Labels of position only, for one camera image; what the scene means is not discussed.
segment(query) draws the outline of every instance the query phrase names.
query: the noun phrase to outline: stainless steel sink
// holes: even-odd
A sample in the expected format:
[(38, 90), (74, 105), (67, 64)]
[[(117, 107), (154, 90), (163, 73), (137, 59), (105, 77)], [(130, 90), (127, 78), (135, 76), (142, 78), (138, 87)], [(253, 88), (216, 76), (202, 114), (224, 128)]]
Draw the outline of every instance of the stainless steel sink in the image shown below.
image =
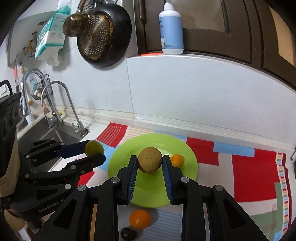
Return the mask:
[[(70, 124), (64, 123), (60, 127), (49, 128), (45, 118), (41, 119), (36, 125), (28, 130), (19, 140), (19, 152), (24, 154), (28, 145), (34, 141), (55, 138), (57, 142), (65, 142), (67, 145), (79, 142), (82, 137), (74, 133)], [(48, 172), (61, 158), (52, 159), (35, 168), (35, 172)]]

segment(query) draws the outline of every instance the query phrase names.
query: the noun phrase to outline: glass pane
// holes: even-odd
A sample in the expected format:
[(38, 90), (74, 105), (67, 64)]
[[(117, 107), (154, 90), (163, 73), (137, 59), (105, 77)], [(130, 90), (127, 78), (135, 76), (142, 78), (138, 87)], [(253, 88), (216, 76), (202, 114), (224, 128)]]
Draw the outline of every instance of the glass pane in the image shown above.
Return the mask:
[(271, 14), (274, 18), (274, 24), (276, 26), (276, 35), (278, 38), (278, 46), (279, 46), (279, 55), (287, 60), (290, 64), (296, 67), (296, 60), (295, 60), (295, 45), (294, 45), (294, 37), (281, 18), (281, 16), (274, 11), (271, 7)]
[(181, 14), (183, 28), (227, 32), (220, 0), (170, 0), (170, 3)]

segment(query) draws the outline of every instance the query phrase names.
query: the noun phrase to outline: green plate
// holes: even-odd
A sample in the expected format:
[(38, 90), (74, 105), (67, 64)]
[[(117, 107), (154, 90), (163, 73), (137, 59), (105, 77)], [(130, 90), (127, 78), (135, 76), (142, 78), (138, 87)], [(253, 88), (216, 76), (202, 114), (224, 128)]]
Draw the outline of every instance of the green plate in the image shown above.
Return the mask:
[[(109, 178), (117, 175), (122, 167), (126, 167), (131, 155), (138, 156), (146, 147), (155, 147), (162, 155), (180, 154), (185, 162), (181, 167), (184, 176), (193, 180), (197, 177), (197, 160), (190, 149), (183, 141), (166, 134), (145, 134), (134, 137), (124, 142), (113, 153), (109, 167)], [(170, 204), (163, 179), (162, 168), (154, 173), (143, 173), (138, 169), (132, 204), (141, 207), (160, 207)]]

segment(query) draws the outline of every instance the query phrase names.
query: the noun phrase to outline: orange fruit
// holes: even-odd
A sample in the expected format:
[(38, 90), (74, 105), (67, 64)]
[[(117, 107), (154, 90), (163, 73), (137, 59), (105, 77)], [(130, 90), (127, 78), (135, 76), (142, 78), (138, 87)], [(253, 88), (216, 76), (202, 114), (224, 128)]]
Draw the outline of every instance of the orange fruit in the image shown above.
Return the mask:
[(133, 211), (130, 215), (130, 224), (135, 229), (144, 229), (151, 224), (150, 214), (143, 209)]
[(184, 158), (179, 154), (172, 155), (170, 160), (174, 167), (181, 167), (184, 164)]

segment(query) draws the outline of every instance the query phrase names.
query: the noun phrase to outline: chrome faucet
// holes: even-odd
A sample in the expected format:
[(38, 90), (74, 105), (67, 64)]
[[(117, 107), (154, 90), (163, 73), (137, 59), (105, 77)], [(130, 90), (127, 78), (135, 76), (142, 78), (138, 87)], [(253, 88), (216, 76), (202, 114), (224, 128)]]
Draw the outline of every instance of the chrome faucet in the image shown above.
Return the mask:
[(86, 136), (87, 133), (88, 133), (88, 130), (87, 130), (86, 128), (84, 128), (82, 122), (79, 120), (78, 115), (77, 115), (77, 113), (76, 113), (76, 110), (75, 110), (75, 108), (74, 108), (74, 105), (73, 105), (72, 99), (71, 99), (71, 97), (70, 97), (69, 90), (68, 90), (67, 86), (66, 86), (63, 82), (60, 82), (60, 81), (53, 81), (53, 82), (50, 82), (50, 83), (44, 88), (44, 90), (42, 91), (42, 94), (41, 94), (41, 106), (42, 106), (42, 100), (43, 100), (44, 92), (47, 91), (47, 88), (48, 88), (49, 86), (51, 86), (52, 84), (60, 84), (61, 86), (63, 86), (63, 87), (65, 88), (66, 93), (67, 93), (67, 96), (68, 96), (68, 99), (69, 99), (69, 102), (70, 102), (70, 105), (71, 105), (71, 108), (72, 108), (72, 110), (73, 110), (73, 112), (74, 112), (74, 115), (75, 115), (75, 117), (76, 117), (76, 120), (77, 120), (77, 126), (78, 126), (78, 128), (76, 128), (75, 125), (74, 125), (74, 123), (72, 123), (72, 126), (73, 126), (73, 128), (74, 128), (74, 132), (75, 132), (75, 134), (80, 133), (81, 136)]
[[(44, 74), (39, 69), (30, 68), (24, 73), (22, 80), (20, 82), (20, 92), (21, 92), (21, 96), (22, 96), (21, 98), (22, 98), (22, 114), (23, 114), (23, 116), (27, 116), (31, 113), (28, 99), (27, 99), (27, 94), (25, 91), (25, 84), (26, 84), (26, 81), (27, 81), (30, 74), (36, 74), (40, 78), (40, 80), (42, 82), (42, 86), (43, 87), (46, 86)], [(62, 120), (61, 116), (59, 115), (57, 108), (54, 106), (51, 95), (48, 90), (46, 90), (46, 96), (47, 96), (50, 108), (52, 110), (52, 118), (49, 119), (50, 120), (49, 126), (51, 126), (55, 123), (57, 124), (57, 126), (61, 126), (63, 124), (63, 120)]]

